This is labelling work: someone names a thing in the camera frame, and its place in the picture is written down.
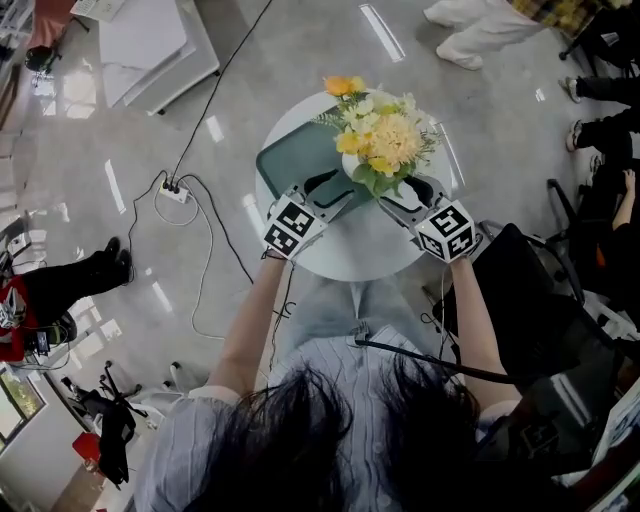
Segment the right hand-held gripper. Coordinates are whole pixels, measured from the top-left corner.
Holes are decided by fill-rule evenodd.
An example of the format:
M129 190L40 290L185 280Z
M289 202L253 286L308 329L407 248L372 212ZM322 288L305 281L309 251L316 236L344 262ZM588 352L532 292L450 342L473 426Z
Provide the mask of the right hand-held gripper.
M442 184L422 174L407 176L405 183L415 192L419 206L409 209L381 197L377 200L380 208L412 236L417 236L424 252L440 261L449 264L471 254L482 236L476 232L476 224L462 203L455 200L428 216L443 199L448 200Z

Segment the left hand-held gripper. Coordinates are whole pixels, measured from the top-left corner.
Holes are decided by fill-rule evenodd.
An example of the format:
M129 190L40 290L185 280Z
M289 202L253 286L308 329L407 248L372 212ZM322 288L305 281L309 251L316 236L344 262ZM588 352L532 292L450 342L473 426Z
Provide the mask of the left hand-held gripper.
M333 169L308 178L303 185L304 193L311 194L337 173L338 170ZM355 191L349 189L326 202L313 199L311 208L306 204L304 193L299 185L291 185L271 206L262 233L266 248L286 260L294 260L300 252L321 237L328 224L355 196Z

